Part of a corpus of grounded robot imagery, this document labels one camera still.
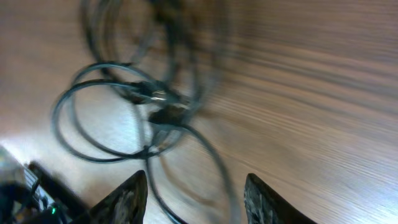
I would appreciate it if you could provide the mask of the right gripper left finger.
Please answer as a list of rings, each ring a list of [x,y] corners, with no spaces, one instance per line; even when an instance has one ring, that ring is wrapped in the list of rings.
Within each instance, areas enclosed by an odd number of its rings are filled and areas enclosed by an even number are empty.
[[[142,224],[147,196],[146,173],[139,170],[72,224]]]

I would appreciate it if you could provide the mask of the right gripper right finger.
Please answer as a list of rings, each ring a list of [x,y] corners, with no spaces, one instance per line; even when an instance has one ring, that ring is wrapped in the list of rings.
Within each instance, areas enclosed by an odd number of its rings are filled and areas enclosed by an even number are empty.
[[[249,224],[316,224],[253,173],[246,177],[244,204]]]

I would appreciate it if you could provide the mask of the black usb cable long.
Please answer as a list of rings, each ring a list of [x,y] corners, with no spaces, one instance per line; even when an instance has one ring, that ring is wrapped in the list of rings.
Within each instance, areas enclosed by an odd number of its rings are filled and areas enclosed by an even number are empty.
[[[80,116],[78,103],[75,95],[85,88],[93,86],[111,86],[115,87],[116,93],[121,94],[121,99],[131,104],[132,118],[127,117],[125,109],[126,105],[122,105],[120,101],[114,102],[115,98],[106,97],[105,105],[102,106],[104,112],[110,112],[110,115],[104,115],[106,121],[94,121],[95,112],[85,113]],[[76,128],[81,138],[85,139],[97,150],[109,154],[110,158],[98,158],[89,156],[75,147],[73,147],[62,131],[60,121],[61,112],[65,104],[68,104],[68,116],[70,122]],[[139,110],[139,105],[159,104],[161,109],[154,113],[155,117],[160,116],[169,122],[171,119],[185,118],[185,113],[189,111],[192,100],[178,94],[175,90],[169,88],[161,82],[121,82],[107,79],[94,79],[81,82],[79,80],[72,81],[70,89],[65,91],[56,102],[52,112],[52,129],[59,143],[73,156],[83,159],[84,161],[99,164],[110,164],[121,162],[128,159],[147,160],[157,156],[158,153],[151,152],[149,146],[144,145],[146,140],[146,127]],[[135,134],[134,140],[139,141],[139,145],[143,149],[138,150],[137,146],[133,147],[133,151],[127,151],[123,146],[121,151],[114,148],[115,143],[108,145],[111,140],[117,140],[117,134],[121,134],[126,138],[128,134]]]

